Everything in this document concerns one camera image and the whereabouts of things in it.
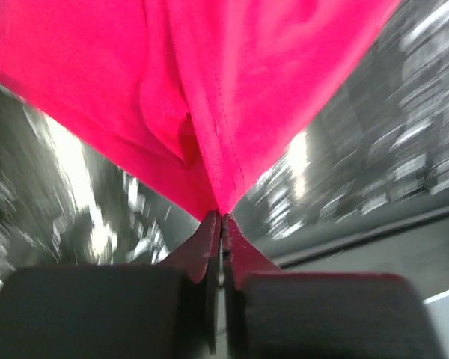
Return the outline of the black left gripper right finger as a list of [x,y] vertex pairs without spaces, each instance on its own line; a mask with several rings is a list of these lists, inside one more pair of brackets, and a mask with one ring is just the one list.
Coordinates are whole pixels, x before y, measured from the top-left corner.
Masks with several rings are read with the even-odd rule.
[[280,269],[222,219],[231,358],[442,358],[421,298],[389,273]]

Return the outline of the magenta pink t-shirt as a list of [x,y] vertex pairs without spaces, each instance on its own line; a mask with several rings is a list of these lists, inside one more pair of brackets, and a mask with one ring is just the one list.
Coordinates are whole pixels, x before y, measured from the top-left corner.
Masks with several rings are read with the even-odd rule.
[[0,1],[0,84],[195,216],[229,213],[397,1]]

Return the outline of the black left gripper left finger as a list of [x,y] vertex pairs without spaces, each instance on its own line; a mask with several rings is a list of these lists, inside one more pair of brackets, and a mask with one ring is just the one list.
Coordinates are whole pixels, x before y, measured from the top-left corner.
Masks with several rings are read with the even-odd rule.
[[214,354],[221,221],[209,212],[155,265],[16,271],[0,290],[0,358]]

